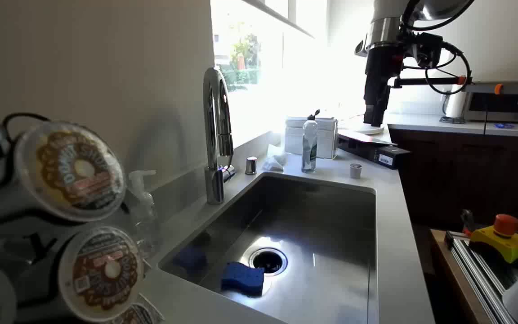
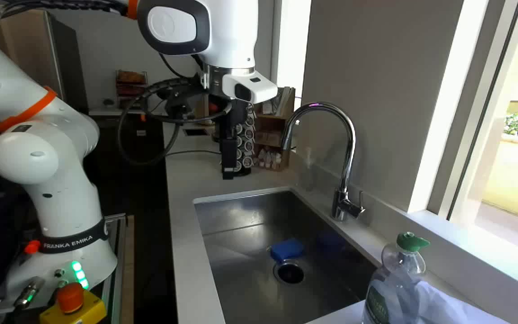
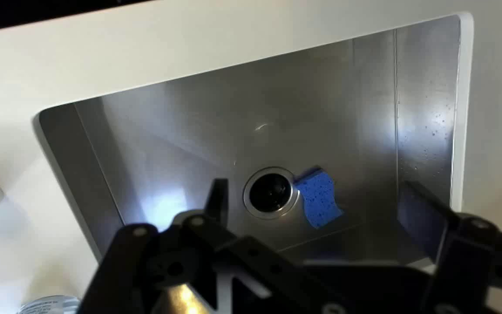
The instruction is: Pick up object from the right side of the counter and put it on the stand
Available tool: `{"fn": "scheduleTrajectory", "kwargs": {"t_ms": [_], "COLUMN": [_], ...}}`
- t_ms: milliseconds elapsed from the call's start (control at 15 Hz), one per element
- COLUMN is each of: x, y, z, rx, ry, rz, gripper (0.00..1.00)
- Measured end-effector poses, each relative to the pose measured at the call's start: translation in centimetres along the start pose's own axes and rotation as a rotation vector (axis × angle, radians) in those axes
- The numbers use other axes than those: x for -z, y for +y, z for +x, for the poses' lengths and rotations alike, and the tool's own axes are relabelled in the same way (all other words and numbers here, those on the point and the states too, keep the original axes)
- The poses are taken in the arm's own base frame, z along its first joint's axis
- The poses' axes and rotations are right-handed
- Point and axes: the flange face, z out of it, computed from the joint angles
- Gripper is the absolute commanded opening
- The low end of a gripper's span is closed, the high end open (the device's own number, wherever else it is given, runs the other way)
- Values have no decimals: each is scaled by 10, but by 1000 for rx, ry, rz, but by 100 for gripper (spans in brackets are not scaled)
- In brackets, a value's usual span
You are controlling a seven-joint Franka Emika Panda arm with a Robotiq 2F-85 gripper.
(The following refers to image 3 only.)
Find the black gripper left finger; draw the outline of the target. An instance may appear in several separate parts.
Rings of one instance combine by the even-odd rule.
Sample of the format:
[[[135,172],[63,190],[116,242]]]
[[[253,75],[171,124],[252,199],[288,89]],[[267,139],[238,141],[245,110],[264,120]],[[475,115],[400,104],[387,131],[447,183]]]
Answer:
[[[211,185],[204,213],[225,225],[229,216],[229,181],[225,178],[217,178]]]

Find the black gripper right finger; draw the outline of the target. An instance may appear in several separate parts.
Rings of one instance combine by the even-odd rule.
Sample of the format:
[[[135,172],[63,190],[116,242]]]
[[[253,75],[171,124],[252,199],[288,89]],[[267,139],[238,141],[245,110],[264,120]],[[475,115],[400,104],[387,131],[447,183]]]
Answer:
[[[459,216],[424,185],[405,181],[398,200],[398,221],[433,261],[440,261]]]

